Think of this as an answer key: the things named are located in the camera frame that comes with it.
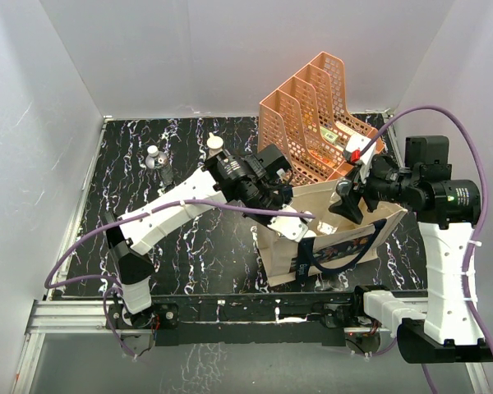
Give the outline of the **cream canvas tote bag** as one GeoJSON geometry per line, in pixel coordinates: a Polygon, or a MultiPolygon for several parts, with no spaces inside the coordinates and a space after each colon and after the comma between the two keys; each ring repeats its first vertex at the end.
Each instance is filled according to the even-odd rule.
{"type": "Polygon", "coordinates": [[[370,213],[364,201],[359,203],[363,213],[361,224],[352,230],[333,235],[316,232],[318,208],[315,184],[293,189],[289,204],[299,212],[308,211],[314,218],[309,231],[299,242],[280,236],[261,224],[256,226],[256,247],[270,286],[287,282],[303,283],[319,273],[340,273],[377,257],[376,249],[394,231],[408,212],[398,204],[380,202],[370,213]]]}

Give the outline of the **beige pump bottle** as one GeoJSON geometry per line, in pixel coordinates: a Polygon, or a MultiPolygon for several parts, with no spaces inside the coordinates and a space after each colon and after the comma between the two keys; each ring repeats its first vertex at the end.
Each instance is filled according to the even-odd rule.
{"type": "Polygon", "coordinates": [[[209,133],[209,137],[206,140],[206,146],[209,154],[206,159],[208,163],[213,161],[222,161],[225,158],[223,152],[224,142],[222,137],[209,133]]]}

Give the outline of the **large clear square bottle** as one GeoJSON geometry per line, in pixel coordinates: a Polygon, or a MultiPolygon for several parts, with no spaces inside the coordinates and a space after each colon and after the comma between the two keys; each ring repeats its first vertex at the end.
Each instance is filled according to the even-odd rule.
{"type": "Polygon", "coordinates": [[[355,227],[345,217],[331,213],[329,210],[331,205],[335,207],[340,205],[342,197],[346,195],[343,191],[338,192],[338,183],[339,180],[333,180],[315,184],[316,207],[318,208],[316,232],[320,235],[333,235],[342,231],[352,230],[355,227]]]}

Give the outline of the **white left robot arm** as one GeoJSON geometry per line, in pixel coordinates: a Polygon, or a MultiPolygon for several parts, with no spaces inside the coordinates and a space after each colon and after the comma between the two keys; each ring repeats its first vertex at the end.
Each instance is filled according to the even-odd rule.
{"type": "Polygon", "coordinates": [[[239,203],[244,216],[299,241],[306,227],[290,205],[293,192],[285,177],[291,168],[274,144],[245,155],[222,150],[144,207],[119,218],[108,213],[111,227],[104,234],[121,283],[127,321],[142,328],[153,318],[150,279],[154,266],[147,254],[164,237],[212,208],[239,203]]]}

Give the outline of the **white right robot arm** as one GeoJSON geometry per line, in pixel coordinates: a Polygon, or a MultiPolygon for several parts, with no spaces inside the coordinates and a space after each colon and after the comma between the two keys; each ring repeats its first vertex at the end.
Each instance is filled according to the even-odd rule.
{"type": "Polygon", "coordinates": [[[473,294],[463,292],[465,284],[475,284],[463,258],[479,223],[477,185],[451,178],[444,136],[408,137],[404,167],[375,148],[366,137],[349,138],[343,156],[352,169],[339,179],[339,200],[329,210],[356,224],[363,220],[362,204],[374,212],[381,202],[398,203],[415,213],[426,253],[427,311],[417,312],[379,286],[359,286],[351,319],[362,326],[377,320],[388,328],[409,364],[493,361],[493,348],[468,308],[473,294]]]}

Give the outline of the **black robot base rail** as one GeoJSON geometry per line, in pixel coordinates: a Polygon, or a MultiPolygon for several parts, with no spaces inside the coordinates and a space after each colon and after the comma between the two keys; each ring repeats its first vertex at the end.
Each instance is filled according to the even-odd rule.
{"type": "Polygon", "coordinates": [[[122,337],[145,335],[152,346],[317,343],[372,347],[386,330],[353,305],[352,293],[162,295],[136,315],[109,297],[106,325],[122,337]]]}

